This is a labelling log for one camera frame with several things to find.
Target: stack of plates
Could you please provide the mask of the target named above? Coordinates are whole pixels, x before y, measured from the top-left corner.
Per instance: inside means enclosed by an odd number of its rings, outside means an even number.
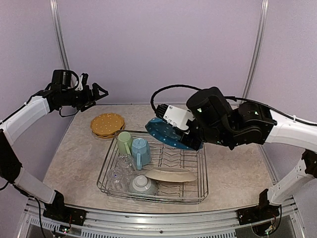
[[[95,117],[91,123],[90,128],[93,134],[102,139],[113,138],[118,130],[125,127],[125,122],[122,116],[115,113],[101,114]]]

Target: beige countertop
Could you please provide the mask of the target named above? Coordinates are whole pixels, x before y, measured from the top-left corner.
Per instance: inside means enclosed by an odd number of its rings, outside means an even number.
[[[47,171],[44,183],[58,190],[68,204],[124,212],[180,213],[212,211],[258,203],[259,193],[271,186],[257,145],[230,151],[206,144],[209,195],[199,205],[162,204],[107,196],[97,180],[111,139],[92,135],[91,120],[103,113],[124,117],[126,129],[145,131],[155,117],[149,105],[95,106],[78,113],[67,130]]]

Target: lavender wall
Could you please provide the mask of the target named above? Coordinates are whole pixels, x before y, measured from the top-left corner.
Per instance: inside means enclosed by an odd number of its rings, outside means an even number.
[[[271,0],[250,98],[288,114],[317,121],[317,1]],[[301,158],[303,149],[265,145],[278,177]],[[294,195],[308,237],[317,234],[317,181]]]
[[[175,83],[242,95],[261,1],[67,0],[59,13],[69,62],[109,90],[102,103],[148,103]],[[185,102],[175,90],[157,102]]]
[[[0,1],[0,119],[50,82],[61,68],[48,0]],[[70,122],[51,113],[29,128],[13,149],[29,172],[43,179]],[[0,186],[5,180],[0,178]],[[12,238],[26,198],[9,186],[0,192],[0,237]]]

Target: light blue mug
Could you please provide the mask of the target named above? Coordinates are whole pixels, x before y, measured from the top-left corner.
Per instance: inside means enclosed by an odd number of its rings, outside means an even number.
[[[131,150],[137,170],[141,170],[142,166],[147,165],[151,161],[150,145],[147,140],[143,138],[134,139]]]

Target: blue dotted plate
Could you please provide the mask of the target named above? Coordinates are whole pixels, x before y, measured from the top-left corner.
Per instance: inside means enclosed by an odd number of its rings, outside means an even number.
[[[172,125],[167,124],[160,118],[153,118],[146,124],[145,129],[155,139],[182,150],[192,150],[186,145],[179,142],[181,137],[174,131]]]

